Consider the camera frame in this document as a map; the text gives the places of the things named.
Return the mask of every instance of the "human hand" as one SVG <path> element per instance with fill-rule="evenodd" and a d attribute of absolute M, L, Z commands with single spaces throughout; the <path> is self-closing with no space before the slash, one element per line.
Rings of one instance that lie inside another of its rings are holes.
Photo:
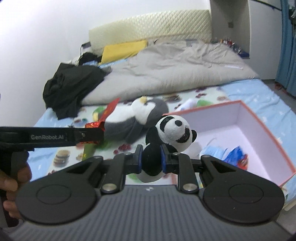
<path fill-rule="evenodd" d="M 20 219 L 20 213 L 15 204 L 15 198 L 18 190 L 32 178 L 31 169 L 26 164 L 26 167 L 20 169 L 17 173 L 17 180 L 12 179 L 0 170 L 0 189 L 6 191 L 7 200 L 3 202 L 3 207 L 8 211 L 12 218 Z"/>

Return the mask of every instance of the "floor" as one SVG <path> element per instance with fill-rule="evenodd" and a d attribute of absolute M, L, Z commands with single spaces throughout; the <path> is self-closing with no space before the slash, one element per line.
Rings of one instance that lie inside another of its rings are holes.
<path fill-rule="evenodd" d="M 284 93 L 282 90 L 274 88 L 274 80 L 263 81 L 272 91 L 274 91 L 290 108 L 296 113 L 296 98 Z M 282 210 L 277 222 L 290 233 L 296 233 L 296 205 L 289 211 Z"/>

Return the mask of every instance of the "black circular cover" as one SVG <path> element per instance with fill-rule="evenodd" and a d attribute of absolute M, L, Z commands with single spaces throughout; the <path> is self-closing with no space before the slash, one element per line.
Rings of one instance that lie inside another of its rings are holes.
<path fill-rule="evenodd" d="M 251 225 L 274 220 L 284 205 L 284 195 L 273 182 L 238 171 L 217 175 L 205 188 L 203 201 L 220 218 Z"/>
<path fill-rule="evenodd" d="M 76 220 L 94 206 L 94 188 L 79 175 L 50 175 L 20 189 L 16 204 L 21 215 L 41 224 Z"/>

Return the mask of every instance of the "stuffed animal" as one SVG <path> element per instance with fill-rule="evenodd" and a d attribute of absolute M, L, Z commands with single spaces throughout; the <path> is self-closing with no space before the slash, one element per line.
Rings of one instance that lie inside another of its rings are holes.
<path fill-rule="evenodd" d="M 155 126 L 167 112 L 163 100 L 147 96 L 136 99 L 130 106 L 116 106 L 105 121 L 104 139 L 134 143 L 143 130 Z"/>
<path fill-rule="evenodd" d="M 161 166 L 160 146 L 165 144 L 170 153 L 185 151 L 197 138 L 188 122 L 178 116 L 163 116 L 146 134 L 146 148 L 142 154 L 142 172 L 137 177 L 142 182 L 153 182 L 164 176 Z"/>

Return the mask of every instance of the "panda nose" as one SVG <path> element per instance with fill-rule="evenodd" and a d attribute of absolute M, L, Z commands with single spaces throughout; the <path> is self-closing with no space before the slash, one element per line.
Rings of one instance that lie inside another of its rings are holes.
<path fill-rule="evenodd" d="M 177 126 L 182 126 L 182 121 L 177 120 L 177 121 L 175 121 L 175 124 L 176 124 Z"/>

